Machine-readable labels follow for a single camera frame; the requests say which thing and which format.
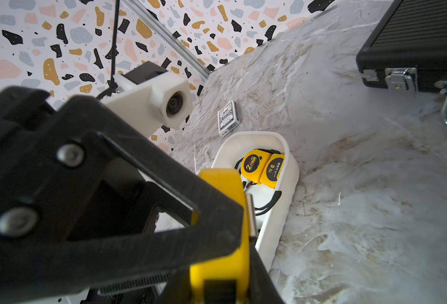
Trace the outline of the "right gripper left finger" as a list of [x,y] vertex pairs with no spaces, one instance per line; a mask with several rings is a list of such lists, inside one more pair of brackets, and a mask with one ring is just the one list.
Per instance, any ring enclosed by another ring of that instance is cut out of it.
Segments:
[[189,267],[171,273],[161,295],[155,300],[156,304],[189,304],[192,302]]

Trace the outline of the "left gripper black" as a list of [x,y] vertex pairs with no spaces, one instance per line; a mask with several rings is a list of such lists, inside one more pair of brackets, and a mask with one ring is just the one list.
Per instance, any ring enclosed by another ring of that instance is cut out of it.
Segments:
[[0,93],[0,303],[233,253],[243,209],[91,96]]

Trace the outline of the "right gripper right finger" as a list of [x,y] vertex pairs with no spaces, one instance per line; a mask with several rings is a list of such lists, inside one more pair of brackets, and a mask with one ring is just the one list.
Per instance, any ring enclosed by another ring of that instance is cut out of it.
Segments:
[[255,248],[254,241],[250,243],[250,283],[248,289],[248,303],[284,303]]

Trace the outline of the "white plastic storage box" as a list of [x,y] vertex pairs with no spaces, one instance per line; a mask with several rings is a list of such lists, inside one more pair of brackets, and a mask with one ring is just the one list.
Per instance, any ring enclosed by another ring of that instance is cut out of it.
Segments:
[[300,175],[297,160],[291,154],[288,142],[276,132],[237,132],[222,143],[215,157],[206,165],[203,163],[203,148],[192,147],[191,156],[193,171],[196,173],[203,168],[234,168],[240,171],[241,161],[254,149],[285,155],[275,189],[261,183],[254,184],[240,172],[241,180],[246,183],[246,193],[252,196],[255,207],[258,230],[255,248],[266,270],[270,271]]

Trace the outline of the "yellow 2m tape measure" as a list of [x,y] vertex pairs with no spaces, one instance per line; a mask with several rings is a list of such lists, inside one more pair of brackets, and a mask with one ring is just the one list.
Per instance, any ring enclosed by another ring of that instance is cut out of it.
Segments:
[[241,175],[254,184],[260,184],[260,177],[262,176],[271,155],[271,153],[261,149],[250,151],[241,161]]

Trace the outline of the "yellow 3.5m tape measure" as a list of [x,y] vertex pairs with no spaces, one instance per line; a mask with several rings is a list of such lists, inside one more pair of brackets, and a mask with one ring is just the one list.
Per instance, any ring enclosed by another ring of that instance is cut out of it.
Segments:
[[264,167],[264,171],[260,176],[260,183],[264,184],[267,187],[275,189],[279,180],[279,176],[281,174],[284,161],[284,154],[272,154],[269,158],[269,161]]

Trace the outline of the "playing card deck box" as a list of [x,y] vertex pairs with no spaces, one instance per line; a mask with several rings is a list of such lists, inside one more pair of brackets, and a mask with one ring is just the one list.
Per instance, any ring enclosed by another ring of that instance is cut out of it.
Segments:
[[236,103],[231,100],[217,114],[218,134],[222,137],[231,133],[239,124],[239,112]]

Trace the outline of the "black ribbed carrying case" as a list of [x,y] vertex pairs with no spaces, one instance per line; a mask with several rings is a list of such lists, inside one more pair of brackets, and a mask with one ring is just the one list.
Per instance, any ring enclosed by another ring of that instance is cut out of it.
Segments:
[[356,56],[365,86],[446,96],[447,1],[393,1]]

